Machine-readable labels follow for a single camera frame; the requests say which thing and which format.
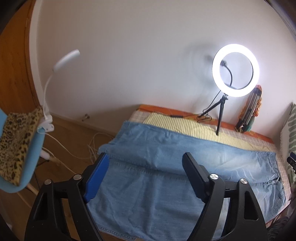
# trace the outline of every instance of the ring light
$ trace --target ring light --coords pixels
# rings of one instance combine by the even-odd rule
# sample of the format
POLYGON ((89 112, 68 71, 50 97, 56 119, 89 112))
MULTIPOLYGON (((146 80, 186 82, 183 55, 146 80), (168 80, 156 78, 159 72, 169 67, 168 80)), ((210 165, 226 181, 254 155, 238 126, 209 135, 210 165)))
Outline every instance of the ring light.
POLYGON ((259 80, 259 64, 253 53, 246 47, 239 44, 229 44, 221 48, 215 55, 212 66, 213 78, 218 88, 226 95, 232 97, 241 97, 250 93, 259 80), (253 68, 253 77, 250 83, 242 89, 233 89, 228 87, 220 75, 220 63, 223 58, 230 53, 241 53, 245 55, 251 62, 253 68))

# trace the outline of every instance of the leopard print fabric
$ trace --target leopard print fabric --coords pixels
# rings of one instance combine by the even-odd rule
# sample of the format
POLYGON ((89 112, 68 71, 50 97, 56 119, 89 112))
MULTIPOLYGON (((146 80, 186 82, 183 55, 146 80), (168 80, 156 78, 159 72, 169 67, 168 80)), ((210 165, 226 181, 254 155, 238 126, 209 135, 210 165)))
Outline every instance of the leopard print fabric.
POLYGON ((0 175, 16 186, 20 185, 22 167, 41 116, 41 107, 27 114, 10 113, 4 124, 0 138, 0 175))

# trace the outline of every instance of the orange fabric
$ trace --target orange fabric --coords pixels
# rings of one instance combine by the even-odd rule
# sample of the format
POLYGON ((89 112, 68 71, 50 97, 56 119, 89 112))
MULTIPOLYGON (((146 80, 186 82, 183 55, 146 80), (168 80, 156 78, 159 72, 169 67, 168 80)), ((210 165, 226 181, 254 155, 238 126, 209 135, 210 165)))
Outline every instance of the orange fabric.
MULTIPOLYGON (((145 104, 140 105, 138 110, 139 111, 146 111, 146 112, 158 112, 158 113, 162 113, 162 114, 165 114, 165 115, 181 115, 181 116, 185 116, 186 119, 190 119, 190 120, 193 120, 193 121, 196 121, 196 118, 198 116, 198 115, 194 115, 192 113, 185 112, 185 111, 174 110, 174 109, 158 107, 158 106, 153 106, 153 105, 145 105, 145 104)), ((210 124, 210 125, 217 125, 218 120, 212 119, 211 121, 204 121, 203 123, 210 124)), ((226 122, 222 122, 221 127, 235 131, 234 125, 228 124, 226 122)), ((259 133, 253 132, 253 131, 246 131, 243 134, 255 137, 257 139, 261 139, 261 140, 269 142, 269 143, 273 143, 271 138, 266 137, 264 135, 261 135, 259 133)))

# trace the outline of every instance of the chair seat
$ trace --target chair seat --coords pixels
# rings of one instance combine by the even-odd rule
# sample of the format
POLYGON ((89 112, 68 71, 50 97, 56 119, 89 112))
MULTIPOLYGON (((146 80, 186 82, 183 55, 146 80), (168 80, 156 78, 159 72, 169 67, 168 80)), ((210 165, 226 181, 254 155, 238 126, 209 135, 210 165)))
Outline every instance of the chair seat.
MULTIPOLYGON (((2 136, 3 126, 5 124, 7 115, 0 109, 0 135, 2 136)), ((26 185, 30 182, 34 170, 36 168, 40 152, 42 150, 43 142, 45 135, 35 133, 31 143, 29 145, 29 149, 26 155, 25 163, 22 167, 22 174, 20 178, 20 185, 16 186, 8 181, 6 181, 3 177, 0 176, 0 189, 8 193, 19 192, 24 189, 26 185)))

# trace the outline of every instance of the green patterned pillow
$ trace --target green patterned pillow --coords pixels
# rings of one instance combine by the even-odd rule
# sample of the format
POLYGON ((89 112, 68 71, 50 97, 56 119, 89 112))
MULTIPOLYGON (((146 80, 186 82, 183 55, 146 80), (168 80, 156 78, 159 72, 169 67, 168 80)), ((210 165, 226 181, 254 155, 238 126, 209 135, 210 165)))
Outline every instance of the green patterned pillow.
POLYGON ((296 174, 292 166, 287 163, 291 152, 296 154, 296 104, 293 104, 287 122, 281 130, 281 155, 285 162, 290 185, 296 181, 296 174))

